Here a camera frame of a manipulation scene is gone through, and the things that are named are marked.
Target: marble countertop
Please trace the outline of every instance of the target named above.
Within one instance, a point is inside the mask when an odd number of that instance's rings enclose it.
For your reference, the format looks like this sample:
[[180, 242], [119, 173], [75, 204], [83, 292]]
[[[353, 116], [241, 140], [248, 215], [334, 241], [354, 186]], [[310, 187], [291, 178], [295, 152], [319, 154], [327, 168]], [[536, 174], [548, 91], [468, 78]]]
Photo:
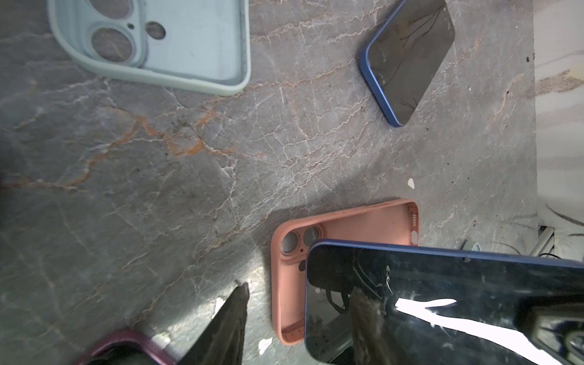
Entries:
[[387, 124], [356, 63], [392, 0], [251, 1], [252, 78], [230, 98], [97, 77], [59, 47], [44, 1], [6, 3], [7, 363], [70, 363], [126, 327], [180, 357], [236, 280], [251, 290], [244, 364], [315, 363], [271, 326], [269, 242], [292, 218], [410, 198], [424, 246], [528, 252], [532, 4], [447, 2], [454, 46], [404, 128]]

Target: blue phone frame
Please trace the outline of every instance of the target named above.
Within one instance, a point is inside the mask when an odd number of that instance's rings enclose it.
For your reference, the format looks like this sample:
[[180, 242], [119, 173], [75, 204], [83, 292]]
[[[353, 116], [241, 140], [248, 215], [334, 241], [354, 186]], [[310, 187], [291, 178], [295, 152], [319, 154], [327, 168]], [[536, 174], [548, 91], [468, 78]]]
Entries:
[[397, 12], [402, 8], [406, 1], [408, 0], [400, 1], [399, 4], [397, 4], [394, 7], [390, 15], [385, 20], [385, 22], [375, 32], [373, 39], [371, 39], [371, 41], [359, 54], [359, 68], [361, 69], [361, 73], [363, 74], [363, 77], [365, 78], [365, 81], [367, 82], [369, 88], [373, 92], [373, 96], [375, 96], [375, 99], [377, 100], [379, 107], [381, 107], [381, 111], [385, 115], [385, 118], [393, 127], [403, 127], [405, 124], [401, 124], [397, 117], [395, 116], [395, 113], [393, 109], [391, 109], [391, 105], [387, 98], [385, 97], [385, 94], [383, 93], [383, 90], [381, 89], [379, 82], [377, 82], [377, 78], [375, 78], [375, 75], [373, 75], [373, 70], [371, 70], [371, 66], [369, 64], [369, 49], [371, 48], [371, 45], [377, 40], [377, 38], [379, 38], [381, 32], [385, 30], [385, 27], [387, 27], [387, 25], [393, 19], [395, 14], [397, 14]]
[[[438, 255], [438, 256], [448, 256], [455, 258], [470, 258], [470, 259], [487, 259], [495, 261], [507, 261], [516, 263], [534, 263], [538, 265], [546, 266], [559, 266], [559, 267], [572, 267], [575, 269], [584, 269], [584, 263], [573, 261], [573, 260], [558, 260], [541, 258], [536, 256], [521, 256], [521, 255], [508, 255], [506, 253], [493, 253], [493, 252], [480, 252], [480, 251], [465, 251], [465, 250], [453, 250], [445, 248], [432, 248], [432, 247], [420, 247], [420, 246], [403, 246], [403, 245], [391, 245], [391, 244], [375, 244], [371, 242], [359, 242], [359, 241], [343, 241], [339, 239], [323, 239], [317, 241], [313, 244], [306, 254], [306, 260], [313, 249], [319, 246], [341, 246], [349, 248], [366, 248], [366, 249], [379, 249], [382, 251], [393, 251], [393, 252], [411, 252], [411, 253], [421, 253], [424, 255]], [[304, 278], [306, 284], [304, 285], [304, 313], [308, 313], [308, 305], [306, 298], [308, 298], [308, 265], [306, 270], [304, 270]], [[307, 326], [308, 317], [304, 316], [304, 328]], [[304, 346], [306, 347], [306, 336], [304, 336]]]

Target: camera bump of phone case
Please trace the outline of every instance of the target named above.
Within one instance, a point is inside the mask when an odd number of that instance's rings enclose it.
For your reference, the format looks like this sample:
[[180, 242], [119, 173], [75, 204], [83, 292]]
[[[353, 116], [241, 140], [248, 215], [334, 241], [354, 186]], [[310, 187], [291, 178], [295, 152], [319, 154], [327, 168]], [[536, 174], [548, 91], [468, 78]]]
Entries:
[[318, 239], [419, 245], [418, 206], [398, 199], [280, 225], [272, 237], [272, 324], [280, 341], [304, 339], [306, 255]]

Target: white wall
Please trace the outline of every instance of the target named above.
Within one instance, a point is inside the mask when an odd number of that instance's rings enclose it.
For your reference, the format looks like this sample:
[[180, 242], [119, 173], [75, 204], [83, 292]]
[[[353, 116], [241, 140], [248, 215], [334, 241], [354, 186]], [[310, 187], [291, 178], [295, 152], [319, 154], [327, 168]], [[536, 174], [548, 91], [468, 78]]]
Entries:
[[538, 216], [557, 255], [583, 260], [584, 0], [533, 5]]

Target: pink phone case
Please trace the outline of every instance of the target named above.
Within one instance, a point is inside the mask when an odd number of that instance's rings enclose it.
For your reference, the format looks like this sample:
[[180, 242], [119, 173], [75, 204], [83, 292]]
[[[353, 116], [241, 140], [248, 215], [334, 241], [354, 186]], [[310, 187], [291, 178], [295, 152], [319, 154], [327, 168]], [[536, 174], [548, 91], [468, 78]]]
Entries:
[[[419, 244], [418, 206], [409, 199], [391, 200], [281, 224], [272, 237], [272, 324], [285, 345], [293, 345], [304, 338], [305, 262], [302, 261], [306, 260], [309, 246], [303, 242], [303, 236], [312, 227], [318, 231], [318, 239]], [[293, 251], [284, 253], [282, 242], [290, 232], [296, 235], [298, 244]]]

